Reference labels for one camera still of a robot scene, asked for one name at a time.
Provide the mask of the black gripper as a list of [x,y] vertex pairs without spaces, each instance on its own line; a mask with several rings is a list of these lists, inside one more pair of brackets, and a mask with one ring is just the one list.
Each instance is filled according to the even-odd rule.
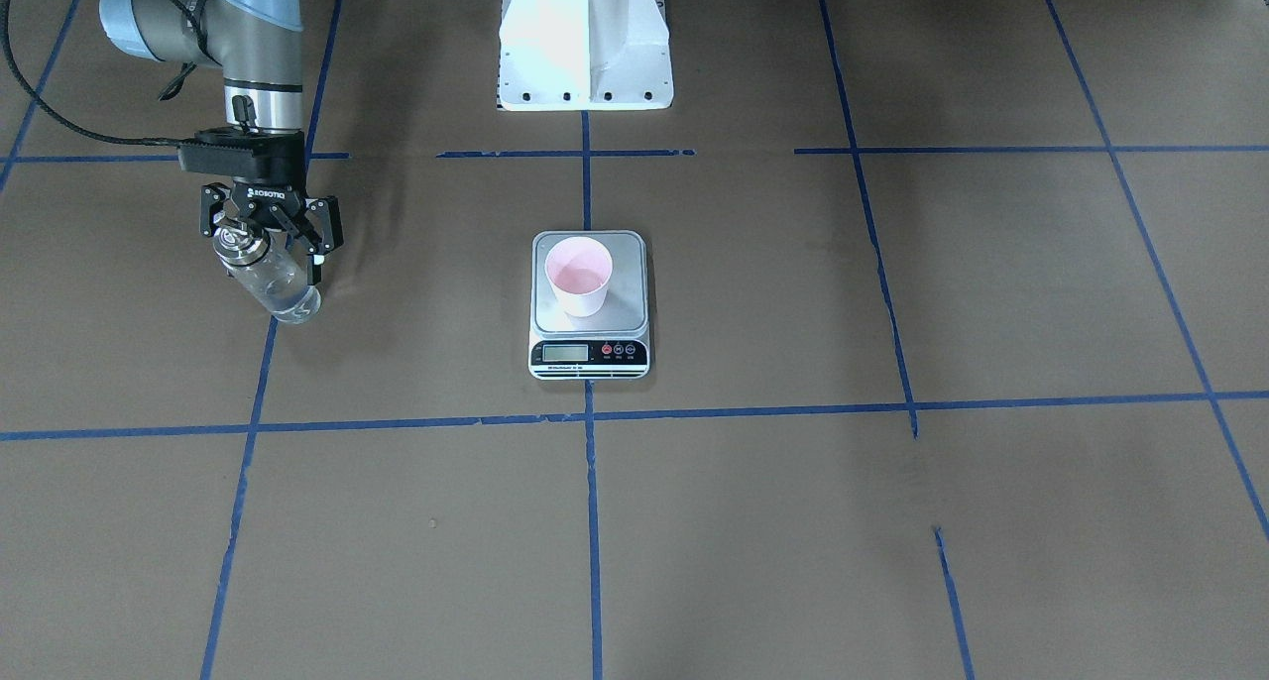
[[[213,237],[217,230],[249,236],[250,227],[286,230],[308,266],[321,268],[343,246],[343,219],[338,197],[305,197],[305,136],[228,134],[226,145],[245,154],[231,167],[232,189],[223,184],[201,189],[202,236]],[[226,211],[231,202],[232,214]]]

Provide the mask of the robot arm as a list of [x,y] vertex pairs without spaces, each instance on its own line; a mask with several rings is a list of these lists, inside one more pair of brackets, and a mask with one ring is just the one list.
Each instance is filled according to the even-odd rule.
[[100,0],[98,11],[126,55],[222,74],[225,126],[176,143],[185,173],[231,181],[203,197],[202,230],[231,200],[250,227],[289,236],[319,271],[341,247],[343,225],[336,198],[305,192],[299,0]]

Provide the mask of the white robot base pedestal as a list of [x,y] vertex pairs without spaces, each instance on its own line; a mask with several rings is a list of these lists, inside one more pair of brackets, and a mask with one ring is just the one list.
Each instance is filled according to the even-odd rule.
[[662,110],[675,98],[665,0],[503,0],[503,110]]

